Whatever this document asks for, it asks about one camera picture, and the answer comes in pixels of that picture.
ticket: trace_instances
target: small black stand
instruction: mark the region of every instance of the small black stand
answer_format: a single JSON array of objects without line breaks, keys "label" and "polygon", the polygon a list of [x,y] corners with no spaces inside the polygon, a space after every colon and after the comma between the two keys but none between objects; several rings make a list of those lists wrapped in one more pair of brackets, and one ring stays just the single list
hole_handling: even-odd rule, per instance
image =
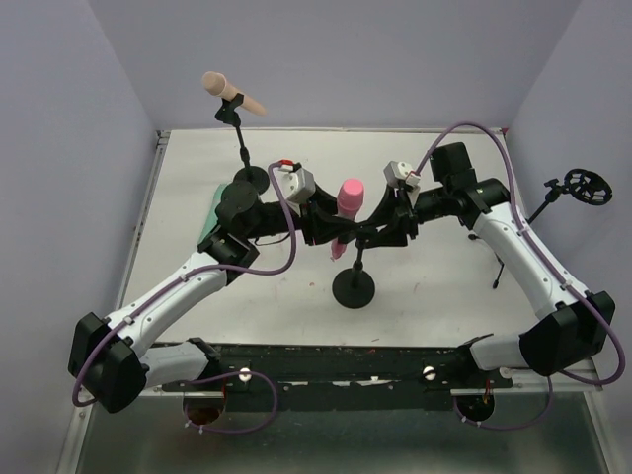
[{"label": "small black stand", "polygon": [[375,283],[373,278],[363,269],[362,254],[364,241],[355,240],[357,257],[350,269],[342,270],[334,278],[332,291],[336,301],[346,308],[359,309],[371,302],[375,296]]},{"label": "small black stand", "polygon": [[241,134],[241,119],[235,109],[244,102],[243,94],[237,94],[232,101],[221,100],[221,108],[215,114],[215,118],[222,123],[235,127],[237,139],[239,140],[239,155],[244,167],[237,172],[233,181],[247,181],[252,184],[257,193],[262,195],[270,186],[270,177],[266,170],[259,166],[250,165],[250,153],[244,144],[244,137]]}]

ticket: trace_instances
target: tripod leg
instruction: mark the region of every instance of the tripod leg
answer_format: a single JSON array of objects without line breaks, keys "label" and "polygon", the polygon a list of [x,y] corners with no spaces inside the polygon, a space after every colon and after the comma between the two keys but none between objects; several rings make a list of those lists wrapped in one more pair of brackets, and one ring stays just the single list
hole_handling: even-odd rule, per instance
[{"label": "tripod leg", "polygon": [[501,262],[501,269],[498,270],[498,275],[496,276],[496,279],[492,283],[492,289],[498,288],[498,285],[501,283],[501,276],[503,275],[503,270],[505,269],[505,262],[503,261],[500,261],[500,262]]}]

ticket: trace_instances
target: wooden microphone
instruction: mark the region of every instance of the wooden microphone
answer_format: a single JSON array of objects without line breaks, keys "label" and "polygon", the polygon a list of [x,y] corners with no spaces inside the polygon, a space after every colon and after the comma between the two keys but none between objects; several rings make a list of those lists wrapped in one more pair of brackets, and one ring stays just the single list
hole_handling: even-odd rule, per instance
[{"label": "wooden microphone", "polygon": [[237,94],[243,94],[244,102],[241,107],[256,116],[264,116],[267,113],[264,106],[233,86],[226,80],[226,76],[219,72],[206,72],[201,78],[201,84],[211,96],[221,97],[227,101],[232,101]]}]

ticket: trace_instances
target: screw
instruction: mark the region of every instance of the screw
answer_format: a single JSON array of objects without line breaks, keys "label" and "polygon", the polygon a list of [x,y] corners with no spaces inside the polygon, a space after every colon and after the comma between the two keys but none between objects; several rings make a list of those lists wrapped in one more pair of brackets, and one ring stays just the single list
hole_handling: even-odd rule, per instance
[{"label": "screw", "polygon": [[242,367],[239,369],[240,372],[244,372],[243,375],[239,375],[239,379],[246,383],[249,382],[251,378],[253,378],[253,376],[250,373],[246,373],[246,372],[250,372],[250,368],[248,367]]},{"label": "screw", "polygon": [[422,372],[422,374],[424,375],[425,380],[431,381],[436,379],[435,368],[430,365],[424,367],[424,371]]}]

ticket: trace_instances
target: cable connector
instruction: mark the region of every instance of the cable connector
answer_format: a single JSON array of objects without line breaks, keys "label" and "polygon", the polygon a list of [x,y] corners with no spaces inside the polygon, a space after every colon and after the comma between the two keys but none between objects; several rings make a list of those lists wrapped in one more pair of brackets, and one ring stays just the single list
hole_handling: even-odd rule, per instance
[{"label": "cable connector", "polygon": [[283,171],[284,173],[293,173],[302,168],[300,163],[294,163],[291,160],[280,160],[279,163],[280,163],[279,170]]},{"label": "cable connector", "polygon": [[420,180],[421,180],[421,177],[414,171],[411,171],[406,177],[406,180],[404,181],[411,188],[416,188],[419,185]]}]

